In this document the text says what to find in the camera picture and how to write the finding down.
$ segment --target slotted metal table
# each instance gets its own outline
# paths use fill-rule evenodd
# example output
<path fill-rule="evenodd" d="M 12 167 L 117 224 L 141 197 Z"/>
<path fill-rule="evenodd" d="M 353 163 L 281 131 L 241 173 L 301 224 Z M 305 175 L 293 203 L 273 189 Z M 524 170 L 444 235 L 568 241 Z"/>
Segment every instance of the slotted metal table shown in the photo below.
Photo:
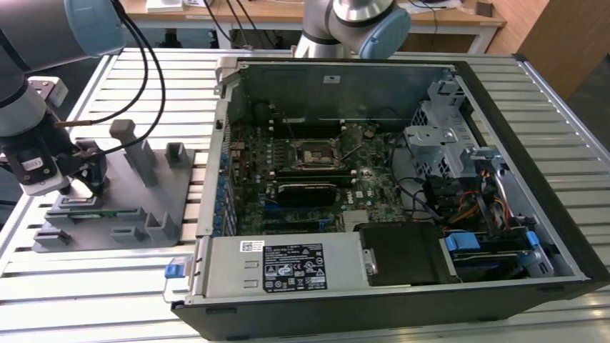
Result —
<path fill-rule="evenodd" d="M 37 254 L 33 236 L 57 194 L 22 197 L 0 233 L 1 342 L 205 342 L 169 312 L 161 292 L 164 266 L 190 254 L 214 111 L 214 61 L 220 56 L 288 52 L 158 50 L 168 79 L 166 112 L 152 148 L 182 141 L 197 149 L 181 243 L 162 249 Z M 511 56 L 399 54 L 396 59 L 464 60 L 471 64 L 541 173 L 606 265 L 610 264 L 610 156 L 527 62 Z M 120 109 L 142 76 L 141 56 L 125 49 L 101 59 L 70 119 Z M 141 134 L 158 108 L 158 75 L 121 118 Z M 476 121 L 487 142 L 491 137 Z M 72 137 L 114 146 L 109 125 L 80 127 Z M 610 342 L 610 287 L 571 301 L 543 304 L 505 321 L 264 339 L 259 342 Z"/>

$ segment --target blue latch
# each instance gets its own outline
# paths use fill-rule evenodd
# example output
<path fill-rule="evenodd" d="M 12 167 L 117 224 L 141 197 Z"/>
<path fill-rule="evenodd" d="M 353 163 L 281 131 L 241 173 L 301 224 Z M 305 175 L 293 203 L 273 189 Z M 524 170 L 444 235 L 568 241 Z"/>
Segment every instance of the blue latch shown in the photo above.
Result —
<path fill-rule="evenodd" d="M 447 244 L 447 249 L 449 252 L 455 250 L 477 250 L 480 249 L 480 244 L 477 243 L 476 235 L 471 232 L 459 232 L 449 234 L 444 238 L 444 243 Z"/>
<path fill-rule="evenodd" d="M 529 241 L 532 247 L 540 244 L 540 240 L 537 239 L 533 231 L 527 231 L 524 235 L 527 236 L 527 240 Z"/>
<path fill-rule="evenodd" d="M 184 277 L 184 265 L 168 264 L 165 266 L 165 279 L 180 279 Z"/>

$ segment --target open computer tower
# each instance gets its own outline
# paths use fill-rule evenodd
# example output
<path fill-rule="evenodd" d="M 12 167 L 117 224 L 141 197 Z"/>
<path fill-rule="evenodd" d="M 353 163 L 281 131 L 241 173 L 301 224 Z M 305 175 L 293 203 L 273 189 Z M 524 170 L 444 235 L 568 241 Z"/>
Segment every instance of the open computer tower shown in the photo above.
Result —
<path fill-rule="evenodd" d="M 225 58 L 189 290 L 205 339 L 505 319 L 608 283 L 468 64 Z"/>

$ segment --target power supply label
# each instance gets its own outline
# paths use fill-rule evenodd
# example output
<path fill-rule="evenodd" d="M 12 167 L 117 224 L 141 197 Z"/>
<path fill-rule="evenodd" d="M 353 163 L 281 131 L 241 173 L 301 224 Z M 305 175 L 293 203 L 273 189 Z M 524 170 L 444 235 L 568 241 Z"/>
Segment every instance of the power supply label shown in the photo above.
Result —
<path fill-rule="evenodd" d="M 267 293 L 327 289 L 321 244 L 264 247 L 263 289 Z"/>

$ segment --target circuit board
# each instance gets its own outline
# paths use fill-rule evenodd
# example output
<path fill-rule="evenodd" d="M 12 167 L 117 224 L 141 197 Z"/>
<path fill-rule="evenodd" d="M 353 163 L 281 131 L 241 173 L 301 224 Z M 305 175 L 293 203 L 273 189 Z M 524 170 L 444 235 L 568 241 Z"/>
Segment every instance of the circuit board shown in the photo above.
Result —
<path fill-rule="evenodd" d="M 375 129 L 372 124 L 351 123 L 333 138 L 293 139 L 277 138 L 260 127 L 233 127 L 237 235 L 351 231 L 353 223 L 344 222 L 344 214 L 359 214 L 359 222 L 404 221 L 387 166 L 388 138 L 395 133 Z M 291 171 L 307 172 L 295 179 L 297 184 L 337 184 L 328 206 L 277 203 L 279 176 Z"/>

